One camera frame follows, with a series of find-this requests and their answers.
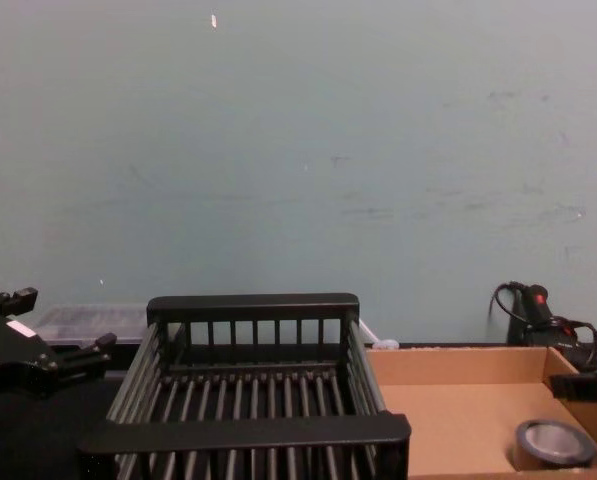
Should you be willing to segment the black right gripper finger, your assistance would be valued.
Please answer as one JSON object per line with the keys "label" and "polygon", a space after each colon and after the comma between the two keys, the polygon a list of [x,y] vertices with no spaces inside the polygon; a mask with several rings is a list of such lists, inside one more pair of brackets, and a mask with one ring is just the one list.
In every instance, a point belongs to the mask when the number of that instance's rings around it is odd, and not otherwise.
{"label": "black right gripper finger", "polygon": [[553,396],[570,402],[597,403],[597,370],[549,377]]}

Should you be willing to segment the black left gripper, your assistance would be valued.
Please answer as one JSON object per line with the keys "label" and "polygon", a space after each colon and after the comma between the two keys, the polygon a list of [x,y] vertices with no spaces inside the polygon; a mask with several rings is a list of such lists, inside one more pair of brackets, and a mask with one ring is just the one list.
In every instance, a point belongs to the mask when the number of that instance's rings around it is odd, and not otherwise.
{"label": "black left gripper", "polygon": [[12,294],[0,291],[0,393],[52,395],[102,379],[117,343],[115,334],[106,333],[84,347],[47,344],[29,327],[2,317],[32,311],[37,297],[33,287]]}

